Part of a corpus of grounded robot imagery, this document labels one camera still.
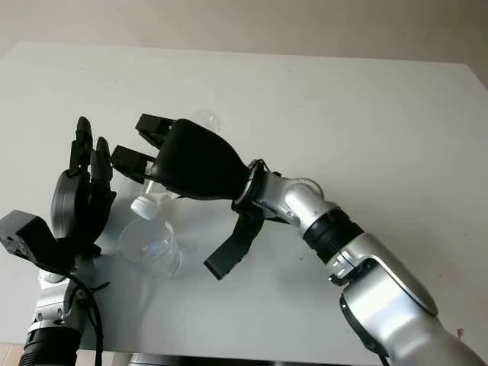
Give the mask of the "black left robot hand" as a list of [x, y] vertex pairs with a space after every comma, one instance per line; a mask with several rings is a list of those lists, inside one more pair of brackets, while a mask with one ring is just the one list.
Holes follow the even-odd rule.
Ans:
[[75, 255], [96, 258], [96, 241], [108, 221], [116, 192], [111, 189], [113, 170], [104, 137], [93, 141], [91, 124], [80, 117], [71, 143], [69, 167], [56, 183], [51, 200], [51, 223], [56, 238]]

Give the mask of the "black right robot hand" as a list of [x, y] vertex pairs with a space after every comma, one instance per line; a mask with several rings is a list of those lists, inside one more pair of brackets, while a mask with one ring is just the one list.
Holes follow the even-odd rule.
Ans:
[[188, 119], [142, 114], [138, 134], [159, 150], [156, 157], [116, 146], [111, 164], [140, 184], [159, 183], [195, 200], [235, 200], [245, 190], [250, 169], [216, 133]]

